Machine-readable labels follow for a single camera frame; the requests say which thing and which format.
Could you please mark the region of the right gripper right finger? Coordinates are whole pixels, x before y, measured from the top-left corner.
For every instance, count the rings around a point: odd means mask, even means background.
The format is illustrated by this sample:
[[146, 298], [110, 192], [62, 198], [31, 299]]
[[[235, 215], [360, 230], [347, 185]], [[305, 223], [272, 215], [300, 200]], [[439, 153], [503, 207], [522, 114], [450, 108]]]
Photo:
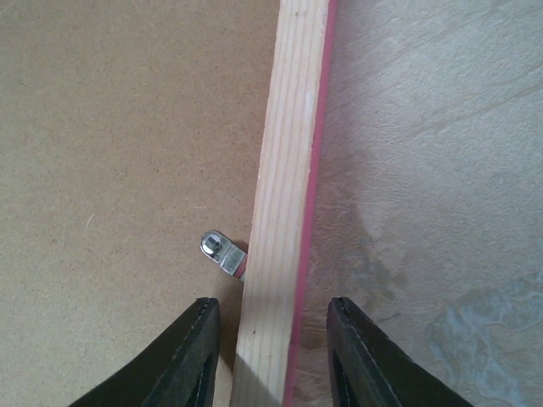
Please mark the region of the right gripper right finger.
[[350, 298], [327, 309], [327, 354], [335, 406], [469, 406], [415, 363]]

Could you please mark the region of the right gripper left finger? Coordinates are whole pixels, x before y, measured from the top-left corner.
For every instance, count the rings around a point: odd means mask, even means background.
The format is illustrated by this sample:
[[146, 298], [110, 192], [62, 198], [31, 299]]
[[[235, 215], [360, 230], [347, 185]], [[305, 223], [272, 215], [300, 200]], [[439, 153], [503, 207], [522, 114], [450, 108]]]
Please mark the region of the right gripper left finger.
[[74, 406], [211, 406], [219, 358], [216, 298], [196, 299], [149, 346]]

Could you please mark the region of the pink picture frame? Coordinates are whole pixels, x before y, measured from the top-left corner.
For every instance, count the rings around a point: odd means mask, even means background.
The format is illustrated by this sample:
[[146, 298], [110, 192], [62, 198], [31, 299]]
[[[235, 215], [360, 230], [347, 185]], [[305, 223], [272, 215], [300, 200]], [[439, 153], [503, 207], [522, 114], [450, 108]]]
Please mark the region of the pink picture frame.
[[233, 406], [289, 406], [337, 4], [279, 7], [249, 237]]

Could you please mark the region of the brown cardboard backing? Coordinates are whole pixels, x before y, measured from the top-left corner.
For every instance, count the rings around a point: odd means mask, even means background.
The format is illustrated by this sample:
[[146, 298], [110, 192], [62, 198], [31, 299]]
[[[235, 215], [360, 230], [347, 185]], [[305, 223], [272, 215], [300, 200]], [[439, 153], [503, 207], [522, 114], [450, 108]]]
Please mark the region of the brown cardboard backing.
[[196, 298], [232, 386], [276, 1], [1, 4], [1, 403], [66, 406]]

